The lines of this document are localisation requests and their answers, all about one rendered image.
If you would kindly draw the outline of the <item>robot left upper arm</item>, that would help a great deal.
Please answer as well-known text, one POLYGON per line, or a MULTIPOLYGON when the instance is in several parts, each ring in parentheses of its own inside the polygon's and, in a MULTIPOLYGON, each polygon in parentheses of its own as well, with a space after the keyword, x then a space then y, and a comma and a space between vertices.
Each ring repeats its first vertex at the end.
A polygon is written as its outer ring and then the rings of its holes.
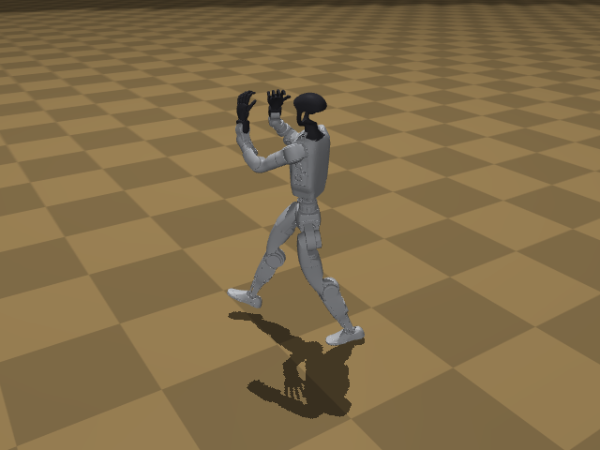
POLYGON ((261 165, 257 170, 252 170, 255 173, 265 173, 274 170, 278 167, 295 164, 308 156, 308 150, 304 144, 290 144, 282 148, 280 151, 269 155, 267 158, 257 156, 261 165))

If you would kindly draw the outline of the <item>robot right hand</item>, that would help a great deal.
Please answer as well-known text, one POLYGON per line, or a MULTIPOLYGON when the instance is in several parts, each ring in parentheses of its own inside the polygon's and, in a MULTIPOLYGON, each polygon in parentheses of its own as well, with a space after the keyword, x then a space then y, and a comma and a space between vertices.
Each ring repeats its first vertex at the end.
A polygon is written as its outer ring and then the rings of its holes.
POLYGON ((291 96, 286 96, 283 97, 283 95, 286 95, 286 92, 284 90, 279 91, 279 89, 277 90, 277 93, 275 93, 275 90, 272 90, 272 96, 270 96, 270 92, 267 91, 267 101, 269 104, 269 109, 268 109, 268 114, 269 117, 271 116, 271 113, 280 113, 281 115, 281 105, 283 105, 283 101, 285 101, 286 99, 290 98, 291 96))

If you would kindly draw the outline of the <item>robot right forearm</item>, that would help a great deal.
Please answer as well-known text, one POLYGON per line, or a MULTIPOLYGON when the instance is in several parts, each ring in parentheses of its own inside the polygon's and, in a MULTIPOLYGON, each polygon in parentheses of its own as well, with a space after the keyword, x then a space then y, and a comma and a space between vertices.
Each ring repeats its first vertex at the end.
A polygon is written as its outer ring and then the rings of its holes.
POLYGON ((271 116, 268 116, 268 121, 269 126, 272 127, 280 137, 288 135, 290 129, 294 130, 280 118, 280 112, 271 112, 271 116))

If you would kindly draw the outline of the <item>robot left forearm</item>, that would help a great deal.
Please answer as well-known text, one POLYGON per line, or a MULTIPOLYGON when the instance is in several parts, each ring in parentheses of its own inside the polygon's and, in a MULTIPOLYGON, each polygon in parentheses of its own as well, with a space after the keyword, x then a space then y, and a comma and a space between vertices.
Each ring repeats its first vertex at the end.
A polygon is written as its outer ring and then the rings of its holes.
MULTIPOLYGON (((249 128, 249 131, 250 131, 250 128, 249 128)), ((249 132, 247 134, 243 132, 243 124, 242 123, 238 123, 236 125, 235 132, 237 135, 236 142, 243 152, 243 158, 244 158, 246 164, 252 170, 257 170, 261 165, 261 161, 257 157, 258 151, 254 147, 254 145, 249 137, 249 132)))

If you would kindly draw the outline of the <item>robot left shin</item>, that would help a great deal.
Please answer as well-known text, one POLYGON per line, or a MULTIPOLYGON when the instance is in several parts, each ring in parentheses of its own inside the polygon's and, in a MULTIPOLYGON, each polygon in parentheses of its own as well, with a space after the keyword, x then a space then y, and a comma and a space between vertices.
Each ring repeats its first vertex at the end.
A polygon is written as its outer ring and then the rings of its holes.
POLYGON ((349 310, 341 293, 338 291, 338 287, 334 284, 329 284, 323 288, 322 294, 323 296, 320 294, 319 296, 331 315, 338 321, 342 328, 345 329, 347 335, 353 333, 353 325, 347 313, 349 310), (350 332, 347 330, 350 330, 350 332))

